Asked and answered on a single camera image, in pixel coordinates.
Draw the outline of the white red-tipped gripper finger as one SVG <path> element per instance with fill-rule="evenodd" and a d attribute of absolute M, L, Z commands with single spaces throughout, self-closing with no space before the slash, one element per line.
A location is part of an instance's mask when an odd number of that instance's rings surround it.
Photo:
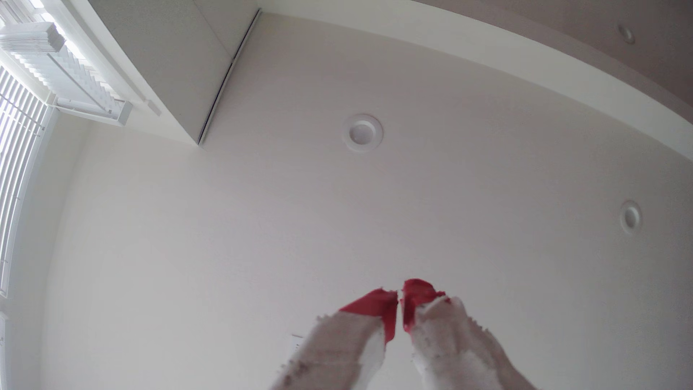
<path fill-rule="evenodd" d="M 405 281 L 403 328 L 424 389 L 535 389 L 463 302 L 427 281 Z"/>
<path fill-rule="evenodd" d="M 366 389 L 394 339 L 398 292 L 374 289 L 319 316 L 271 389 Z"/>

